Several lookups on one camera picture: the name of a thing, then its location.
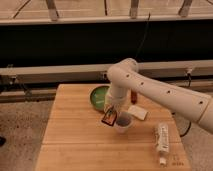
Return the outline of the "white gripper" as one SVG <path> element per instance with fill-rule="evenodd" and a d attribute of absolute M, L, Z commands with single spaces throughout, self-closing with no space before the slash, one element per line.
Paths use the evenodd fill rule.
<path fill-rule="evenodd" d="M 125 98 L 114 98 L 111 95 L 105 97 L 104 111 L 107 112 L 109 109 L 114 108 L 119 112 L 125 103 Z"/>

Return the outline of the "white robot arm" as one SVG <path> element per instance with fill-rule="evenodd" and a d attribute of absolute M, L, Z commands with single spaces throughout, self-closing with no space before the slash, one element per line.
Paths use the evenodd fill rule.
<path fill-rule="evenodd" d="M 137 61 L 132 58 L 111 65 L 107 77 L 110 87 L 105 96 L 104 111 L 111 107 L 119 110 L 127 91 L 132 90 L 213 134 L 213 97 L 210 95 L 142 76 L 138 73 Z"/>

